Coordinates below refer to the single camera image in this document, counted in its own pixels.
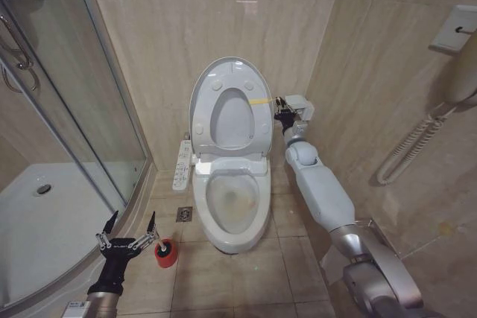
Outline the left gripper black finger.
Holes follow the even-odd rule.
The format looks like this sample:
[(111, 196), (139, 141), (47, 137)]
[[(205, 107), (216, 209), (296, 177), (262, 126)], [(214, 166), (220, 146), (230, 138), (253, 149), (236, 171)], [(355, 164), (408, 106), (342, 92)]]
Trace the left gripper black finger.
[(151, 245), (154, 241), (159, 240), (159, 233), (157, 231), (157, 225), (155, 223), (156, 212), (153, 212), (151, 215), (151, 219), (149, 220), (146, 233), (137, 238), (132, 243), (132, 250), (143, 250), (149, 245)]
[(116, 219), (118, 217), (119, 211), (116, 210), (112, 217), (105, 223), (103, 231), (95, 235), (100, 251), (109, 249), (112, 247), (111, 242), (108, 239), (108, 235), (112, 232), (115, 225)]

